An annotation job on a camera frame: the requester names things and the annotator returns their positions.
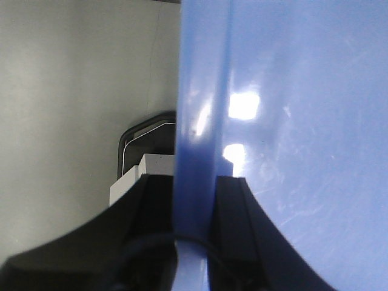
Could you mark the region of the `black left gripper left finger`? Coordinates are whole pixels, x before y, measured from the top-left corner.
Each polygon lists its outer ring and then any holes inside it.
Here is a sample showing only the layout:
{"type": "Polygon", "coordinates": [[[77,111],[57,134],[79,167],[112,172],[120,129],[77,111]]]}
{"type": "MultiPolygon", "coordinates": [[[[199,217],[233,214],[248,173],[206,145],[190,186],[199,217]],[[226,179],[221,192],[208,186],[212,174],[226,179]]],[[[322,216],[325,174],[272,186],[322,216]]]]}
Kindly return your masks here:
{"type": "Polygon", "coordinates": [[[74,231],[9,257],[2,290],[169,290],[176,270],[173,178],[143,175],[74,231]]]}

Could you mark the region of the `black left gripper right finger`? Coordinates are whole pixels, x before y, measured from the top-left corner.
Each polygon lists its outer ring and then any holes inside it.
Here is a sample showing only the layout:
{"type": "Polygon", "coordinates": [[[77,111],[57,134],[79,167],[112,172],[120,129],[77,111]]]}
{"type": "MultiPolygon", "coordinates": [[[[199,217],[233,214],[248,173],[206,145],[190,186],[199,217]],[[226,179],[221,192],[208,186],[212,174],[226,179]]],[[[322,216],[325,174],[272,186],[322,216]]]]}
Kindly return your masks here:
{"type": "Polygon", "coordinates": [[[283,237],[244,178],[220,176],[209,234],[211,290],[332,290],[283,237]]]}

